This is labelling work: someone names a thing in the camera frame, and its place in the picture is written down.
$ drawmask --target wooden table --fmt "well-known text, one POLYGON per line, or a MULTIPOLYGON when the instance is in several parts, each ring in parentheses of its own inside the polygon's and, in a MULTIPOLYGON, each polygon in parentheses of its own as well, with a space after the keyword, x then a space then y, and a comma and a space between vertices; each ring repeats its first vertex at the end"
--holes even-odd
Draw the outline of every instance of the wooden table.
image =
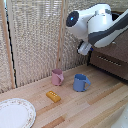
POLYGON ((128 103, 128 86, 92 66, 80 66, 64 72, 62 86, 54 86, 51 77, 0 95, 0 102, 22 98, 36 109, 32 128, 110 128, 128 103), (91 86, 85 92, 73 90, 76 73, 86 75, 91 86), (46 93, 54 91, 61 100, 54 103, 46 93))

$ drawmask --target mug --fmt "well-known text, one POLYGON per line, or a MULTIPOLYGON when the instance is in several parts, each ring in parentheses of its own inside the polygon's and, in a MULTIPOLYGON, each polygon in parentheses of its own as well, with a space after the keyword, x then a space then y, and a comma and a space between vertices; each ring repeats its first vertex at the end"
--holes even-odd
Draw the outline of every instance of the mug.
POLYGON ((52 70, 52 84, 61 85, 63 80, 64 80, 64 76, 61 69, 52 70))
POLYGON ((74 83, 73 83, 73 89, 77 92, 83 92, 88 89, 88 87, 85 88, 85 84, 88 83, 89 86, 91 85, 91 82, 89 79, 83 75, 83 74, 76 74, 74 77, 74 83))

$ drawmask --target white plate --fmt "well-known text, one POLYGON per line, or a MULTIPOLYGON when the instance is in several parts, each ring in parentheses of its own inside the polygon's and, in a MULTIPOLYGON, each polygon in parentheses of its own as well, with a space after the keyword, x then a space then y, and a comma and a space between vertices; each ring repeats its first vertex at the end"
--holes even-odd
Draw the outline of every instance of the white plate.
POLYGON ((34 106, 24 99, 0 102, 0 128, 30 128, 36 117, 34 106))

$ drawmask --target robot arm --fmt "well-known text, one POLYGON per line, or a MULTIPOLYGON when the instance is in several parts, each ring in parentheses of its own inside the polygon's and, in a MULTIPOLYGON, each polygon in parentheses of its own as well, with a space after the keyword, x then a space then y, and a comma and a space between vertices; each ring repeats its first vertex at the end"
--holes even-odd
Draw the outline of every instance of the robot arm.
POLYGON ((98 48, 109 45, 128 28, 127 20, 128 10, 113 21, 110 6, 97 4, 86 10, 71 12, 66 25, 74 36, 84 41, 78 52, 87 55, 92 45, 98 48))

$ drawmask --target yellow sponge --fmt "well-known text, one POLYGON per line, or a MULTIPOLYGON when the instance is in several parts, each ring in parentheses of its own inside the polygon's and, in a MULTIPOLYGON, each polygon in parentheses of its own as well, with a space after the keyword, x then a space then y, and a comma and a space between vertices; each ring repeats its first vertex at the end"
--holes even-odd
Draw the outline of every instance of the yellow sponge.
POLYGON ((61 100, 61 98, 56 93, 54 93, 53 91, 47 92, 46 96, 49 97, 55 103, 57 101, 61 100))

